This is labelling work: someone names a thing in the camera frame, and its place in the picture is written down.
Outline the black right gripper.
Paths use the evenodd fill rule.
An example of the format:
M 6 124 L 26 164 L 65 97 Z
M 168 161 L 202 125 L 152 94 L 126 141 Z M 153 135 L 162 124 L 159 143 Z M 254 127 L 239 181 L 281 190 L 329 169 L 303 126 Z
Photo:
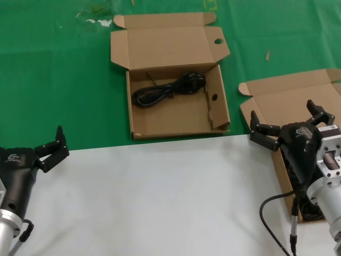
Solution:
M 251 111 L 250 119 L 250 140 L 271 151 L 277 151 L 280 146 L 290 169 L 305 191 L 315 180 L 322 177 L 321 173 L 316 171 L 316 153 L 319 145 L 315 136 L 318 130 L 316 126 L 320 123 L 330 126 L 335 120 L 334 115 L 326 112 L 312 100 L 307 101 L 306 107 L 312 116 L 310 119 L 306 122 L 284 125 L 282 128 L 277 125 L 261 124 L 254 110 Z

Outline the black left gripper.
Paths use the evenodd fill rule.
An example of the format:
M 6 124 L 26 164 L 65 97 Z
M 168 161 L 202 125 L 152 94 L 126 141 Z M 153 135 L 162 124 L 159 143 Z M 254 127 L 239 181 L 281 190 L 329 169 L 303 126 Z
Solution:
M 68 156 L 69 149 L 61 125 L 54 141 L 35 149 L 1 148 L 1 182 L 6 189 L 1 209 L 24 218 L 38 168 L 47 173 Z

